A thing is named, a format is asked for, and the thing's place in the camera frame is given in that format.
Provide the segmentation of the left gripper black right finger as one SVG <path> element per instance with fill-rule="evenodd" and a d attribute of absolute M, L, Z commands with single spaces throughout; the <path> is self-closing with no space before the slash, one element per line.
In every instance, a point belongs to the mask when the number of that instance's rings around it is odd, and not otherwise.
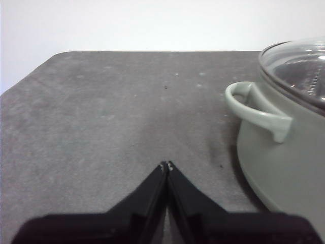
<path fill-rule="evenodd" d="M 196 188 L 171 161 L 169 211 L 184 243 L 317 243 L 308 220 L 282 212 L 228 212 Z"/>

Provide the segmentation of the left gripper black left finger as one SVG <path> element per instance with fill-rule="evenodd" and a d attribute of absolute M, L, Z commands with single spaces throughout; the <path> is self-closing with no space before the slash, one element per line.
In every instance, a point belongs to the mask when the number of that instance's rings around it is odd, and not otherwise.
<path fill-rule="evenodd" d="M 46 215 L 25 222 L 13 243 L 151 243 L 166 213 L 168 166 L 161 162 L 107 212 Z"/>

